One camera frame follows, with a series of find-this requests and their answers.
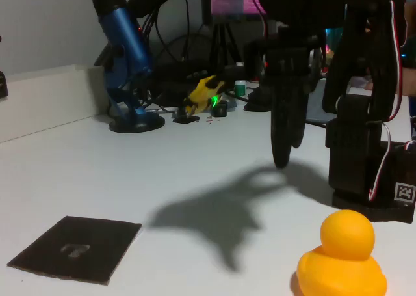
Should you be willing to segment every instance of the green led light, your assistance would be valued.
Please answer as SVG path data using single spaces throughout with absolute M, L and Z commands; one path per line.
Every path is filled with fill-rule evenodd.
M 220 101 L 220 97 L 219 96 L 213 96 L 211 98 L 211 103 L 213 104 L 213 107 L 215 107 L 218 104 L 219 101 Z

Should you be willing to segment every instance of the tripod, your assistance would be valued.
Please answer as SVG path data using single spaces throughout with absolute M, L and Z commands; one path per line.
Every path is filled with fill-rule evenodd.
M 226 32 L 229 38 L 228 43 L 226 40 Z M 234 63 L 242 61 L 229 24 L 216 24 L 214 26 L 213 40 L 211 42 L 211 51 L 209 54 L 209 64 L 211 65 L 211 69 L 216 70 L 218 68 L 218 64 L 220 66 L 228 65 L 228 53 L 231 55 Z

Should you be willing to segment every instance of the microphone base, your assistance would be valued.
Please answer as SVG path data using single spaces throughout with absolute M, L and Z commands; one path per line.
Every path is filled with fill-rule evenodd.
M 146 113 L 130 116 L 130 118 L 116 117 L 109 129 L 116 133 L 142 133 L 162 128 L 164 118 L 157 113 Z

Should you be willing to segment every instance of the computer monitor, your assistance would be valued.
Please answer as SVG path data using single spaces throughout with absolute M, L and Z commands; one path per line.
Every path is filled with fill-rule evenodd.
M 206 25 L 232 21 L 260 20 L 253 0 L 202 0 L 203 22 Z

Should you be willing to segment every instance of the blue microphone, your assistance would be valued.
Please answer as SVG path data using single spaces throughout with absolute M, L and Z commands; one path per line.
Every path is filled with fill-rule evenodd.
M 142 37 L 140 25 L 127 9 L 126 0 L 92 0 L 99 23 L 112 48 L 115 59 L 125 60 L 127 76 L 148 75 L 152 72 L 152 58 Z M 122 85 L 121 74 L 114 79 L 114 87 Z
M 132 80 L 147 77 L 153 70 L 151 54 L 137 19 L 130 15 L 126 0 L 92 0 L 99 23 L 109 41 L 95 65 L 104 66 L 107 92 L 119 117 L 110 130 L 119 133 L 139 133 L 164 126 L 164 119 L 146 113 L 132 89 L 125 90 Z M 129 108 L 125 113 L 119 103 Z

